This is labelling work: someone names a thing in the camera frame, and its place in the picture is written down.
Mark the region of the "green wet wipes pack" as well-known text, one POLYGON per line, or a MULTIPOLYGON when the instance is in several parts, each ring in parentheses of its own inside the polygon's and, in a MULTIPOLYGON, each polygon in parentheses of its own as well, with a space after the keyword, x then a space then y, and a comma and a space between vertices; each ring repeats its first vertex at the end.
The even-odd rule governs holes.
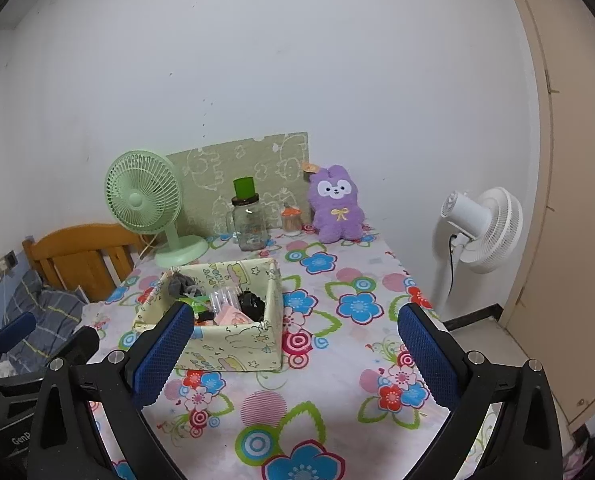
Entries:
POLYGON ((210 312, 210 307, 207 307, 206 303, 202 300, 191 297, 181 297, 179 298, 179 301, 183 304, 187 304, 193 310, 196 318, 204 312, 210 312))

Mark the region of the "pink pig tissue pack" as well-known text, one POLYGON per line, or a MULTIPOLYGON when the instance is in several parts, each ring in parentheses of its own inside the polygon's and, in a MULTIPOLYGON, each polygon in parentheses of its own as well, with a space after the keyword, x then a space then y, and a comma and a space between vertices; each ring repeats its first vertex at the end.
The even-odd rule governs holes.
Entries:
POLYGON ((215 324, 218 326, 242 325, 250 323, 250 319, 239 309, 226 304, 215 316, 215 324))

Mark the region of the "clear plastic bag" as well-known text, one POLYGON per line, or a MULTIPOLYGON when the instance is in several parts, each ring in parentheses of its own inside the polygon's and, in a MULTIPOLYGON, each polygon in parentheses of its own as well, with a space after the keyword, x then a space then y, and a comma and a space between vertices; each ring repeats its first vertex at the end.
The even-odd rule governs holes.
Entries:
POLYGON ((213 290, 208 296, 210 310, 215 314, 227 307, 240 310, 239 296, 241 294, 242 289, 238 285, 226 285, 213 290))

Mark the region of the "black bag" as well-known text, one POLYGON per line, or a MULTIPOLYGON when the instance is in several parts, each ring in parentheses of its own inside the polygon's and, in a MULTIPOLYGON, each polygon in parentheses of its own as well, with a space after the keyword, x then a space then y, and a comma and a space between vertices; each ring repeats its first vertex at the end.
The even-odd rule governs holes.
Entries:
POLYGON ((262 298, 258 297, 250 290, 243 290, 238 295, 240 310, 252 322, 262 322, 265 318, 266 304, 262 298))

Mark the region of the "grey sock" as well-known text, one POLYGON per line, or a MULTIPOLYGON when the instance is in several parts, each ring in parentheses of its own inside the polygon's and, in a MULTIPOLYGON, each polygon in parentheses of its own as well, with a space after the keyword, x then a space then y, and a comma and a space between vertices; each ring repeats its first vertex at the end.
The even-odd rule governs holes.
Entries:
POLYGON ((198 284, 193 278, 188 275, 174 272, 171 274, 168 281, 168 294, 178 300, 181 298, 193 298, 201 294, 201 290, 198 289, 198 284))

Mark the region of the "grey plaid pillow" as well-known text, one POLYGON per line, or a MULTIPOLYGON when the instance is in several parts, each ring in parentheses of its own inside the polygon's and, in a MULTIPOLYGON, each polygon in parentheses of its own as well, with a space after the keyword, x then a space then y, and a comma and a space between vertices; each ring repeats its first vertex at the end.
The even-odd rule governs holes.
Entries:
POLYGON ((86 304, 81 294, 55 289, 44 284, 37 271, 27 271, 3 315, 3 324, 25 312, 36 319, 34 331, 4 356, 15 374, 32 373, 46 364, 48 357, 76 330, 86 304))

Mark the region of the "wooden bed headboard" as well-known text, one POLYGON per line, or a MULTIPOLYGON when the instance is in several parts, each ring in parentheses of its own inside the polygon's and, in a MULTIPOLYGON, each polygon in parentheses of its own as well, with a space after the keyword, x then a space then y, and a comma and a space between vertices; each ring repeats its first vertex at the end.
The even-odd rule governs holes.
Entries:
POLYGON ((145 238, 117 223, 70 226, 22 243, 32 269, 49 286, 59 290, 78 287, 89 300, 107 300, 134 271, 132 254, 145 255, 155 236, 145 238))

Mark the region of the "yellow cartoon fabric storage box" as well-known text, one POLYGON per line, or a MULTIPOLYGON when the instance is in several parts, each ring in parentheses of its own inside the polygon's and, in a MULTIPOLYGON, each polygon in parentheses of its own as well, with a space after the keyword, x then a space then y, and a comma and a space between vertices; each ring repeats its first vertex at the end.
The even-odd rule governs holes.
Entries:
POLYGON ((138 333, 152 330, 174 303, 168 285, 178 272, 196 281, 204 292, 239 286, 265 304, 260 322, 205 325, 194 328, 180 354, 178 370, 268 372, 282 365, 283 296, 279 266, 271 258, 178 266, 163 273, 134 318, 138 333))

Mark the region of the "green desk fan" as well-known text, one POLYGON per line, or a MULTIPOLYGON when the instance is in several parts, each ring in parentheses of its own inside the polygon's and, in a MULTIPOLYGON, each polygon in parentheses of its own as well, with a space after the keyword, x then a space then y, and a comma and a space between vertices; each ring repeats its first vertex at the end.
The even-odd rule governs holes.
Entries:
POLYGON ((166 237, 154 254, 161 268, 184 266, 208 251, 205 238, 177 231, 183 208, 182 183, 167 157, 147 150, 119 155, 106 172, 104 196, 113 217, 127 230, 166 237))

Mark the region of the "glass jar mug green lid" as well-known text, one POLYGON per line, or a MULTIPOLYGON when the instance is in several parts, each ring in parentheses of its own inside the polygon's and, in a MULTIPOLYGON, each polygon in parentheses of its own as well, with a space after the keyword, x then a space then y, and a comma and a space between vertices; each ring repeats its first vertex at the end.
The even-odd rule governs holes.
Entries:
POLYGON ((226 214, 227 229, 243 252, 259 252, 267 245, 264 208, 253 177, 233 181, 232 211, 226 214))

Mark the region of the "white standing fan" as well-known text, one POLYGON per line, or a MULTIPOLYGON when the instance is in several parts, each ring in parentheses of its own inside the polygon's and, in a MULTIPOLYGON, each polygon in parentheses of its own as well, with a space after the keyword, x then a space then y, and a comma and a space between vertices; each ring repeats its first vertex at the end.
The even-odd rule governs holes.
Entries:
POLYGON ((448 322, 506 302, 523 243, 521 200, 502 186, 474 194, 446 188, 432 210, 437 316, 448 322))

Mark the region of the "toothpick jar orange lid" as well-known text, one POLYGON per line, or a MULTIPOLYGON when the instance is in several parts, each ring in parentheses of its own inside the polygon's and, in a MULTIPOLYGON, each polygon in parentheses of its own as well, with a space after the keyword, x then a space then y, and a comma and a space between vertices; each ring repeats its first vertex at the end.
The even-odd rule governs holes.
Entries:
POLYGON ((299 207, 285 204, 281 210, 282 229, 286 236, 297 236, 302 232, 302 211, 299 207))

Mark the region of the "green cartoon board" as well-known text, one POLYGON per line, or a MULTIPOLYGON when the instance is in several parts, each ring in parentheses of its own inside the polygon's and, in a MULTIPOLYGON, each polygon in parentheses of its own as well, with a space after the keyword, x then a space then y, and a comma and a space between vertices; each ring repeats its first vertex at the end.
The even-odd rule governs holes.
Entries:
POLYGON ((278 133, 192 148, 169 154, 182 183, 183 207, 177 219, 180 234, 201 236, 228 232, 226 214, 235 196, 233 181, 254 179, 267 226, 282 226, 281 211, 288 205, 311 222, 308 179, 303 165, 309 160, 306 132, 278 133))

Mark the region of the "purple plush bunny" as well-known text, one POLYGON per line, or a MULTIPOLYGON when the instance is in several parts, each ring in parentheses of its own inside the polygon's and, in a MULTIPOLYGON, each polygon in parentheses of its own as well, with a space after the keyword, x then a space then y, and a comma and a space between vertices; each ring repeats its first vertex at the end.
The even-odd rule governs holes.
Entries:
POLYGON ((365 213, 358 205, 358 188, 343 166, 320 168, 312 174, 307 198, 320 243, 363 237, 365 213))

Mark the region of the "wall power socket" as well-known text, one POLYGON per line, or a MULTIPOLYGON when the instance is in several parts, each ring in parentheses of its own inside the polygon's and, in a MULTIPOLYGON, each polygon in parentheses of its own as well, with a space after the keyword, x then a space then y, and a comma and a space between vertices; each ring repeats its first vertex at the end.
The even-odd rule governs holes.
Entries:
POLYGON ((8 274, 17 266, 18 260, 12 250, 0 258, 0 275, 8 274))

